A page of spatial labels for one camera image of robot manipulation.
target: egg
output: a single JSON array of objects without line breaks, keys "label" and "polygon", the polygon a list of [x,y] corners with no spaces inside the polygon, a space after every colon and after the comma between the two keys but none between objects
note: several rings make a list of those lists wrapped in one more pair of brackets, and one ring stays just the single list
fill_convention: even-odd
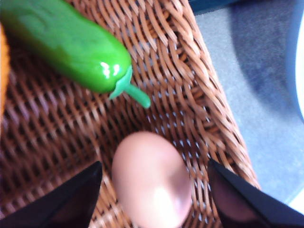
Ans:
[{"label": "egg", "polygon": [[124,212],[143,228],[177,228],[191,207],[183,159],[161,136],[137,132],[118,145],[112,180]]}]

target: toy cucumber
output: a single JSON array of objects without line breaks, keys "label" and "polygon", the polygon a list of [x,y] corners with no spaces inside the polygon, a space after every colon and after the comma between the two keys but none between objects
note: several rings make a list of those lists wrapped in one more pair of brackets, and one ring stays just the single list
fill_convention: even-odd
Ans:
[{"label": "toy cucumber", "polygon": [[146,93],[130,84],[131,57],[108,31],[63,0],[0,0],[0,20],[8,32],[58,72],[110,99],[123,91],[143,107]]}]

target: gray carpet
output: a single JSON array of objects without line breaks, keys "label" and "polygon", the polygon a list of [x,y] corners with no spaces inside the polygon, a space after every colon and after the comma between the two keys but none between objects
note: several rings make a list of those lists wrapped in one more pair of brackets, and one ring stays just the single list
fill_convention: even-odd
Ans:
[{"label": "gray carpet", "polygon": [[304,123],[286,86],[293,0],[246,1],[196,16],[264,192],[304,187]]}]

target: wicker weave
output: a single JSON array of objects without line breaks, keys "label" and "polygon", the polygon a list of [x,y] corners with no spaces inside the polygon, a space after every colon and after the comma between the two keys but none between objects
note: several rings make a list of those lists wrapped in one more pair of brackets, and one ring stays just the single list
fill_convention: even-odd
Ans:
[{"label": "wicker weave", "polygon": [[104,165],[90,227],[132,227],[110,179],[113,153],[128,134],[170,140],[192,181],[185,227],[220,227],[210,196],[209,157],[258,187],[243,139],[187,0],[70,0],[108,29],[133,58],[133,83],[152,99],[110,101],[55,73],[10,38],[11,65],[1,123],[1,217],[42,197],[95,160]]}]

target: woven basket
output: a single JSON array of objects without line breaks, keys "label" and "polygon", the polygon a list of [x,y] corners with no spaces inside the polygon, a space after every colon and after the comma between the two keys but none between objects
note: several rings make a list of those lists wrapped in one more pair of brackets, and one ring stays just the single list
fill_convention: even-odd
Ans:
[{"label": "woven basket", "polygon": [[1,218],[52,191],[96,160],[104,176],[90,227],[136,227],[117,202],[111,162],[128,134],[171,141],[192,182],[184,227],[220,227],[208,187],[208,159],[258,187],[209,53],[187,0],[69,0],[108,29],[133,58],[133,83],[152,99],[143,109],[58,75],[10,38],[11,73],[1,122]]}]

